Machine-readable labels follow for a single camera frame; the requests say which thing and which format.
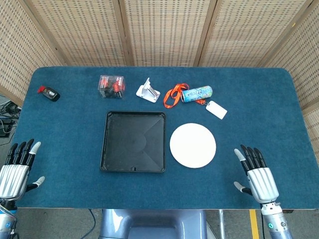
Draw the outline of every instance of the square tray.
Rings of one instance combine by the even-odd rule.
[[[102,171],[164,172],[165,114],[107,113]]]

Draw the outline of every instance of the white card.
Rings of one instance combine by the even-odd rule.
[[[215,103],[214,101],[210,101],[206,106],[206,109],[211,112],[213,115],[219,117],[221,120],[224,118],[227,110],[225,110],[222,106]]]

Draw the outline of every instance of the paper plate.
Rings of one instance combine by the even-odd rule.
[[[206,127],[196,123],[183,124],[175,129],[169,146],[176,161],[188,168],[207,165],[216,152],[213,134]]]

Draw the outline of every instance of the canned drink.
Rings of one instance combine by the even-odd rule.
[[[184,103],[197,101],[200,99],[211,97],[212,94],[213,89],[210,86],[204,86],[196,89],[183,91],[181,95],[181,101]]]

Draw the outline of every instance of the blue table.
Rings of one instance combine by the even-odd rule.
[[[101,98],[100,75],[125,77],[122,100]],[[161,92],[153,104],[135,95],[150,77]],[[228,110],[218,119],[197,103],[163,106],[176,83],[210,85],[212,100]],[[61,94],[57,102],[37,94],[41,86]],[[100,170],[106,113],[150,111],[166,114],[164,173],[110,173]],[[169,139],[184,123],[199,123],[214,135],[213,161],[200,169],[183,167],[170,153]],[[233,181],[248,185],[233,149],[259,148],[271,168],[286,209],[319,206],[319,170],[291,76],[284,69],[182,67],[44,67],[36,70],[13,142],[41,141],[30,181],[46,181],[27,193],[19,207],[112,209],[259,208]]]

